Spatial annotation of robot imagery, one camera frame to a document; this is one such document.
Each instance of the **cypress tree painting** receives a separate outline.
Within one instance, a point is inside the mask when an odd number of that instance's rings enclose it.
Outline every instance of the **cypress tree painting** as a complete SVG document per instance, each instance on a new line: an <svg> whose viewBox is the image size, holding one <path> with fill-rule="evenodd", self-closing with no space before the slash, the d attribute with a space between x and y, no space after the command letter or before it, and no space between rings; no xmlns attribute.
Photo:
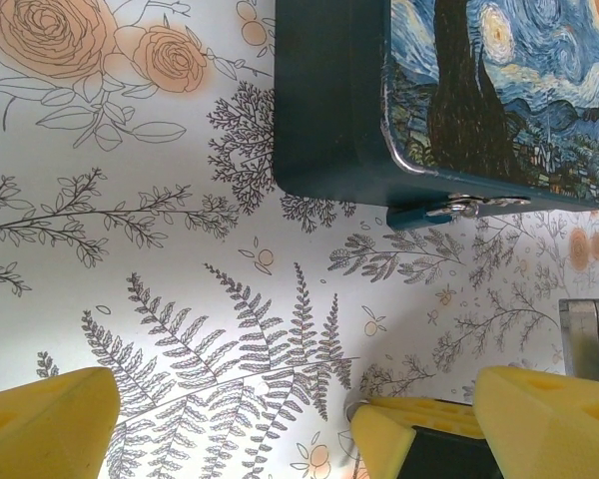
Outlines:
<svg viewBox="0 0 599 479"><path fill-rule="evenodd" d="M391 19L408 161L599 204L599 0L392 0Z"/></svg>

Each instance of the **metal clasp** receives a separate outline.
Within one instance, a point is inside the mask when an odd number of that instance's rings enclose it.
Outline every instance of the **metal clasp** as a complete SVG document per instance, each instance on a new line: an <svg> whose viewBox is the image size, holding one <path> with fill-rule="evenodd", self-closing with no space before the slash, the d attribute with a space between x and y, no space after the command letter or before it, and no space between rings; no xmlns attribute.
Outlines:
<svg viewBox="0 0 599 479"><path fill-rule="evenodd" d="M453 218L475 218L477 215L479 215L479 207L481 205L502 208L509 205L526 206L530 205L530 200L520 197L484 198L455 193L448 196L448 201L446 204L442 204L436 209L429 210L426 212L426 215L428 217L440 217L448 215Z"/></svg>

